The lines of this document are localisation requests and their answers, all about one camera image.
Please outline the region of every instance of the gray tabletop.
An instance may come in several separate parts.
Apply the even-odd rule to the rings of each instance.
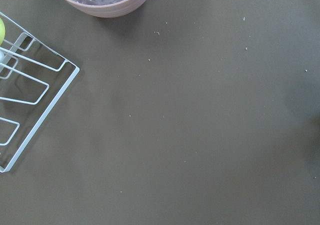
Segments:
[[[320,0],[0,9],[80,67],[0,174],[1,224],[320,224]]]

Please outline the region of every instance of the wire rack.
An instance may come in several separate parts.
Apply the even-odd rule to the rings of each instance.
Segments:
[[[0,12],[0,173],[8,172],[79,68]]]

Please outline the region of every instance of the white wire rack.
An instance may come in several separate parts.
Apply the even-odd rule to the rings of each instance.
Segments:
[[[79,68],[0,12],[0,173],[8,172]]]

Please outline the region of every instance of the bowl rim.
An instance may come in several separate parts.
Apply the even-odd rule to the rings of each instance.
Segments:
[[[122,1],[118,1],[116,3],[106,4],[106,5],[88,5],[88,4],[83,4],[83,3],[72,1],[72,0],[66,0],[66,1],[68,1],[69,3],[74,4],[76,6],[81,6],[83,8],[111,8],[111,7],[117,6],[119,4],[127,3],[129,0],[122,0]]]

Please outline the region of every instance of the bowl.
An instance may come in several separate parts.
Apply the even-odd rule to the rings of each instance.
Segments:
[[[76,9],[100,18],[116,18],[129,14],[139,8],[146,0],[123,0],[108,5],[86,5],[72,0],[65,0]]]

